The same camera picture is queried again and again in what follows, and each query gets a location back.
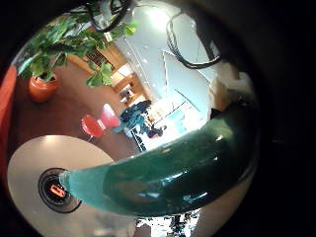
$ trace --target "black cable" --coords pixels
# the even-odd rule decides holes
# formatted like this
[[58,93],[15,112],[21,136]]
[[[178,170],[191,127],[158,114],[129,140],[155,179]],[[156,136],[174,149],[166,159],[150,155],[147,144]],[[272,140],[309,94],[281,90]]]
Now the black cable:
[[101,32],[101,33],[109,32],[109,31],[113,30],[119,24],[119,22],[122,20],[122,18],[126,14],[131,0],[121,0],[120,2],[122,4],[121,4],[121,9],[118,12],[118,15],[114,18],[114,20],[111,22],[111,24],[108,27],[105,27],[105,28],[100,27],[98,25],[98,23],[96,22],[90,4],[89,3],[84,4],[85,8],[87,9],[87,11],[88,11],[88,13],[90,15],[92,26],[95,28],[95,30],[97,32]]
[[169,46],[170,50],[175,54],[177,59],[182,62],[186,67],[191,68],[191,69],[203,69],[206,67],[209,67],[211,65],[214,65],[218,61],[220,61],[220,56],[215,56],[213,59],[211,59],[209,62],[204,62],[204,63],[191,63],[183,58],[181,55],[179,49],[178,49],[178,42],[177,38],[174,32],[174,25],[173,25],[173,20],[180,15],[184,14],[183,11],[180,11],[176,15],[174,15],[167,23],[166,26],[166,32],[167,32],[167,45]]

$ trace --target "white table top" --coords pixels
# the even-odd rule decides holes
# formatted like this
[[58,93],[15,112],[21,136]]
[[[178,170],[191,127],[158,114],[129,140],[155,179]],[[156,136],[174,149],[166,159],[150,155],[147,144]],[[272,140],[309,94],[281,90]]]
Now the white table top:
[[74,212],[57,213],[44,204],[38,191],[40,175],[49,168],[76,170],[112,161],[103,150],[84,140],[41,136],[13,154],[8,166],[9,192],[17,209],[43,236],[133,236],[133,217],[103,212],[84,203]]

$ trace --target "person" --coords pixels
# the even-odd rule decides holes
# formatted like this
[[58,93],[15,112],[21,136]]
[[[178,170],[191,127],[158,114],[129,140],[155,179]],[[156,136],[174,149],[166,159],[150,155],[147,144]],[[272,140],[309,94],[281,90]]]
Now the person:
[[147,131],[147,136],[149,138],[154,138],[157,136],[162,136],[162,134],[164,133],[164,130],[167,128],[166,125],[159,127],[159,128],[155,128],[154,125],[151,126],[150,130]]
[[128,122],[133,117],[134,114],[138,114],[138,115],[146,114],[147,109],[150,107],[150,105],[151,105],[150,100],[146,100],[146,101],[142,101],[137,104],[134,104],[131,107],[128,107],[127,109],[125,109],[120,114],[120,118],[123,122]]

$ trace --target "bright window light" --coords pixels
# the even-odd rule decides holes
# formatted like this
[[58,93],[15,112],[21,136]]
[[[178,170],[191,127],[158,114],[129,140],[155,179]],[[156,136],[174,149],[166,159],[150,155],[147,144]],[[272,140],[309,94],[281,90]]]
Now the bright window light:
[[132,73],[132,70],[131,70],[129,64],[126,64],[126,65],[120,67],[118,72],[125,77],[125,76],[130,75]]
[[154,28],[161,31],[166,31],[167,23],[170,20],[170,17],[166,12],[158,8],[151,8],[150,10],[146,11],[146,14],[149,16]]

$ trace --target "green bottle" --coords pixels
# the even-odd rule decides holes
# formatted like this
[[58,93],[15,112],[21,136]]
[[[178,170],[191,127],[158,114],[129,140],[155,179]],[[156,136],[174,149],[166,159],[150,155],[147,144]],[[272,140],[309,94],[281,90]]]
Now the green bottle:
[[234,104],[156,149],[60,175],[61,185],[97,209],[163,216],[200,208],[247,177],[256,162],[258,116]]

